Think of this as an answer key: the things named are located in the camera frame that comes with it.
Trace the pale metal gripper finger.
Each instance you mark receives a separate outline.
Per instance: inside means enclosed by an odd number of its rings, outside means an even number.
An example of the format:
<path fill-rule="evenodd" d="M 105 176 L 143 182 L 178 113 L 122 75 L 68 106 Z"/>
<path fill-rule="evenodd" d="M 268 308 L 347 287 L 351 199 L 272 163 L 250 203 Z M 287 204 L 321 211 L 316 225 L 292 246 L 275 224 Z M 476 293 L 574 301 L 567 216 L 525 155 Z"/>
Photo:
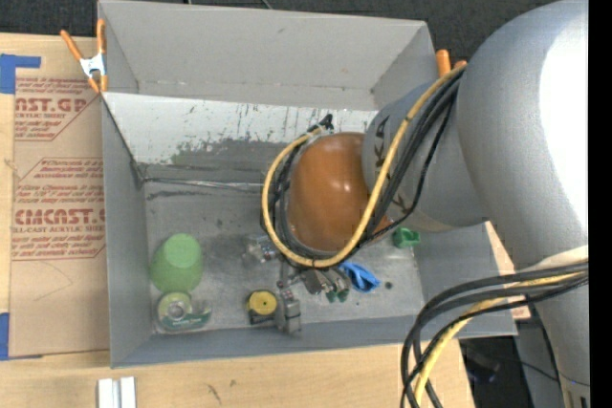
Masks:
<path fill-rule="evenodd" d="M 301 307 L 299 300 L 291 290 L 283 291 L 284 332 L 297 333 L 301 331 Z"/>
<path fill-rule="evenodd" d="M 286 331 L 288 329 L 288 299 L 286 295 L 286 288 L 282 280 L 276 282 L 276 298 L 277 298 L 277 309 L 275 312 L 274 322 L 276 327 L 280 331 Z"/>

